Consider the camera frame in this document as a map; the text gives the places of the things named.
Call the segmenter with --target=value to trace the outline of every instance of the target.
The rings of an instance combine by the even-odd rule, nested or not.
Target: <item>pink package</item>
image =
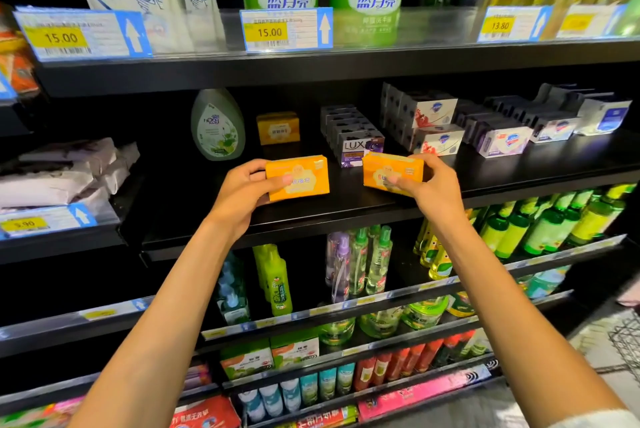
[[[377,416],[405,408],[434,396],[460,389],[491,377],[484,365],[460,370],[448,376],[441,376],[426,383],[416,384],[388,394],[358,402],[360,420],[369,420]]]

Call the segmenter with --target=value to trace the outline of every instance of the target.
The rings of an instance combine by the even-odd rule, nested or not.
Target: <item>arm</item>
[[[266,160],[231,170],[211,213],[175,262],[147,311],[92,386],[69,428],[166,428],[202,319],[231,245],[256,205],[291,177],[266,179]]]
[[[465,215],[458,178],[432,154],[428,182],[394,181],[435,226],[532,428],[603,409],[625,409],[586,360],[524,295]]]

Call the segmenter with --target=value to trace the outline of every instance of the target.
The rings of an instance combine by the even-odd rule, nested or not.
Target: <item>yellow soap box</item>
[[[397,188],[387,178],[397,176],[422,182],[423,168],[424,161],[419,158],[375,152],[367,153],[362,157],[362,173],[366,187],[379,188],[402,195],[409,195],[409,193]]]
[[[293,177],[291,184],[285,188],[269,192],[271,201],[329,193],[329,170],[326,158],[322,155],[269,161],[264,171],[267,178],[287,173]]]
[[[261,114],[256,121],[260,145],[300,141],[300,120],[293,111]]]

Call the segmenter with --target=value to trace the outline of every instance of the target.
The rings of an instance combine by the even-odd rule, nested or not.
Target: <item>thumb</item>
[[[250,191],[251,195],[258,200],[265,193],[274,192],[279,190],[287,185],[291,184],[293,178],[290,174],[280,175],[278,177],[271,177],[265,180],[260,180],[257,182],[251,182],[247,189]]]
[[[390,177],[387,177],[387,180],[390,181],[397,188],[400,188],[404,191],[409,192],[411,196],[414,198],[418,196],[420,186],[422,185],[422,182],[416,182],[413,180],[409,180],[408,178],[398,177],[396,175],[391,175]]]

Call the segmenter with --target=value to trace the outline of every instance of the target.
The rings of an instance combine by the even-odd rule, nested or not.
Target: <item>red package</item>
[[[402,370],[402,366],[404,365],[404,361],[409,355],[409,348],[402,349],[401,351],[394,352],[391,357],[391,362],[389,362],[389,366],[387,367],[387,380],[395,381],[396,379],[400,379],[400,371]]]
[[[415,365],[415,369],[418,372],[426,372],[431,364],[431,361],[436,355],[436,352],[444,342],[444,339],[437,339],[433,342],[429,342],[422,351],[420,355],[420,359],[418,359],[418,363]]]
[[[363,359],[356,364],[356,373],[353,376],[353,389],[362,391],[369,387],[371,376],[373,376],[373,368],[376,366],[376,358]]]
[[[373,369],[373,377],[371,378],[371,383],[374,386],[379,386],[382,384],[382,381],[385,380],[385,374],[387,373],[387,368],[389,366],[389,362],[391,362],[391,357],[393,356],[393,352],[389,352],[388,354],[380,354],[378,359],[376,360],[376,366]]]
[[[409,355],[407,359],[404,361],[404,366],[402,366],[402,371],[400,371],[400,376],[407,377],[411,376],[413,373],[413,368],[418,363],[418,359],[420,359],[420,354],[424,350],[424,346],[426,344],[421,343],[420,345],[414,345],[409,350]]]
[[[179,406],[173,413],[170,428],[238,428],[240,424],[229,398],[220,395]]]

